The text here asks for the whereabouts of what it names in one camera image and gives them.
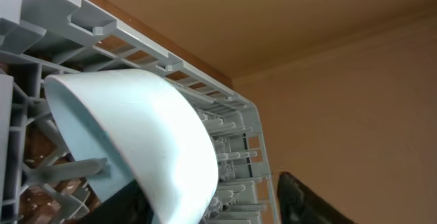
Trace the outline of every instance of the beige wall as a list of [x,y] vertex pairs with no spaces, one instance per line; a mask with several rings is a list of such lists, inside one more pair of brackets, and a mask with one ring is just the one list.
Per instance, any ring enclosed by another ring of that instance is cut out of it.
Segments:
[[343,41],[382,21],[437,4],[437,0],[107,1],[231,79],[284,64],[325,48],[327,41]]
[[237,80],[274,174],[359,223],[437,223],[437,17]]

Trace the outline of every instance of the gray plastic rack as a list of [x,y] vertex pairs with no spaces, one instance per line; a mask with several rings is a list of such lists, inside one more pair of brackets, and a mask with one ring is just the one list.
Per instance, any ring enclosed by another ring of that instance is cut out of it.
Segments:
[[[111,38],[123,44],[106,48],[105,41]],[[0,0],[0,64],[5,67],[0,69],[0,223],[17,223],[20,194],[30,186],[40,187],[61,205],[51,223],[89,212],[84,204],[89,196],[86,186],[66,195],[48,183],[98,173],[105,160],[53,165],[68,153],[68,147],[52,121],[43,80],[49,74],[126,68],[166,78],[191,103],[210,133],[211,141],[205,143],[214,144],[221,183],[204,221],[258,224],[262,212],[270,208],[279,223],[256,106],[93,3]],[[172,78],[174,73],[179,78]],[[23,162],[26,128],[32,123],[57,146],[35,169]],[[249,143],[252,139],[256,146]],[[258,199],[257,184],[266,185],[268,199]]]

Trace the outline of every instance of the ceiling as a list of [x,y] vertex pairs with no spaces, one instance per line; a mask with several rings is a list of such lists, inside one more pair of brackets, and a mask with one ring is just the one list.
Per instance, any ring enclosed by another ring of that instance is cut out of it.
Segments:
[[437,0],[107,0],[235,79]]

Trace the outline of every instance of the black object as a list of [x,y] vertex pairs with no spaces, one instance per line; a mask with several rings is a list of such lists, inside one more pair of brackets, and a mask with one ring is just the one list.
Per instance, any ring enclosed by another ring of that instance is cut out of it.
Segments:
[[149,224],[153,215],[141,187],[133,180],[78,223]]
[[282,224],[353,224],[288,172],[279,176],[278,200]]

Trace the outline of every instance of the white bowl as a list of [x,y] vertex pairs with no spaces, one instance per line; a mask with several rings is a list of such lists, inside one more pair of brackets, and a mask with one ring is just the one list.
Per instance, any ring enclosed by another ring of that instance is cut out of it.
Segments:
[[161,223],[199,222],[216,190],[216,155],[173,86],[144,70],[111,70],[50,75],[44,88],[74,159],[108,159],[88,177],[101,201],[135,178]]

